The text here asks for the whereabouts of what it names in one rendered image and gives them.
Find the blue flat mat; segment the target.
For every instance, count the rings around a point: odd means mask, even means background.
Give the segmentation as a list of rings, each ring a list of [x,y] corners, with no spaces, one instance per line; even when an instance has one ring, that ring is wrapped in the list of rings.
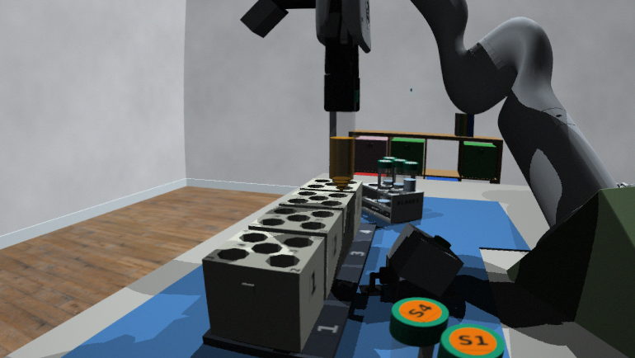
[[[449,310],[447,328],[488,327],[504,340],[502,358],[510,358],[480,249],[531,250],[498,201],[424,196],[422,219],[390,224],[362,210],[361,222],[377,227],[335,358],[390,358],[396,302],[379,279],[375,284],[385,295],[362,296],[360,285],[386,266],[386,254],[407,222],[448,241],[464,263],[450,283],[459,297],[435,299]],[[61,358],[261,358],[205,345],[209,329],[201,265]]]

